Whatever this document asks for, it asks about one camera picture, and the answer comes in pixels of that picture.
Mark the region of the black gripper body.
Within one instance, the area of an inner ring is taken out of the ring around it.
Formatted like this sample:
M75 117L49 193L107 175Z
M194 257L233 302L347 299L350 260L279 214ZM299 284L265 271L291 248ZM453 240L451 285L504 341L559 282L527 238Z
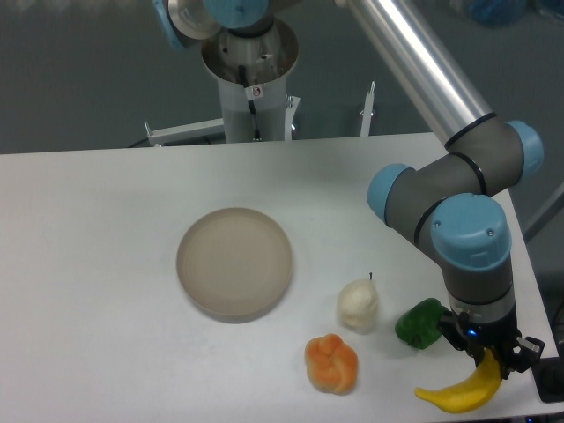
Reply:
M458 315L458 320L461 327L469 328L477 335L477 342L480 347L490 349L495 353L497 353L497 347L504 341L521 336L521 332L517 328L515 308L512 308L502 319L490 323L474 322L465 312Z

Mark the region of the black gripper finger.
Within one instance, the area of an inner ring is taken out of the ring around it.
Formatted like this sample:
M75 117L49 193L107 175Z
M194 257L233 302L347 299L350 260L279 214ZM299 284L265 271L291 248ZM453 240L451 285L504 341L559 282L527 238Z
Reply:
M515 337L497 347L501 378L507 380L512 372L523 373L534 368L541 359L545 342L533 337Z
M442 313L437 329L457 351L464 351L472 358L480 357L477 335L471 329L461 327L458 315L452 311Z

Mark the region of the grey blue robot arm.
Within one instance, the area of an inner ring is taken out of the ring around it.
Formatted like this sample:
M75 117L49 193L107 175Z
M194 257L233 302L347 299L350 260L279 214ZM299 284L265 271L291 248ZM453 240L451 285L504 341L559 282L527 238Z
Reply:
M290 137L285 77L298 43L277 18L287 1L156 1L177 48L200 42L220 94L228 142ZM511 237L494 196L535 173L544 151L524 122L504 122L407 1L350 1L348 9L443 143L446 155L421 169L389 165L367 201L387 226L436 262L450 309L440 333L481 362L491 353L502 377L535 367L544 349L517 327Z

